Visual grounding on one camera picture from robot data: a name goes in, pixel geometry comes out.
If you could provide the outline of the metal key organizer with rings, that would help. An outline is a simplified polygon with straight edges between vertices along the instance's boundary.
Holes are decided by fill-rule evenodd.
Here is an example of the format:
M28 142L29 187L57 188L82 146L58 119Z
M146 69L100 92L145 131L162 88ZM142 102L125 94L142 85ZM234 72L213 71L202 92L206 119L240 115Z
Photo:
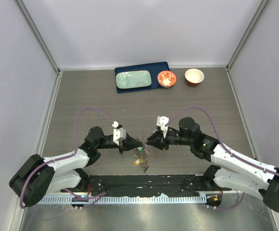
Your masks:
M149 160L151 156L151 151L148 148L146 141L143 138L136 138L137 141L141 143L141 147L137 147L134 149L135 158L134 165L142 168L142 173L146 173L149 168Z

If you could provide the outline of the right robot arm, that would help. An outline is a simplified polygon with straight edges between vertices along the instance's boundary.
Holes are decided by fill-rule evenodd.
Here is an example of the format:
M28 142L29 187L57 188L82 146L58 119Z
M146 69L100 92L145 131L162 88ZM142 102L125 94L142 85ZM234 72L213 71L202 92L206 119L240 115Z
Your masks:
M269 165L229 148L218 139L203 133L191 117L179 121L179 129L166 126L169 119L157 118L157 130L147 144L160 150L170 145L190 147L197 158L211 163L205 171L203 185L208 190L229 188L261 199L279 213L279 166Z

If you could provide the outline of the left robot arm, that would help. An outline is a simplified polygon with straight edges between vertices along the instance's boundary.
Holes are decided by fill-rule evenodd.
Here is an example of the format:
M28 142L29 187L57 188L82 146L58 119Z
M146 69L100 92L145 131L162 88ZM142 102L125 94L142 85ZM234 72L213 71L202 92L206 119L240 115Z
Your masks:
M73 152L55 157L30 156L9 181L9 187L20 198L21 205L32 207L49 193L63 189L83 192L89 183L83 168L94 164L100 149L118 149L120 154L141 147L142 143L129 136L124 128L105 135L102 128L92 127L84 143Z

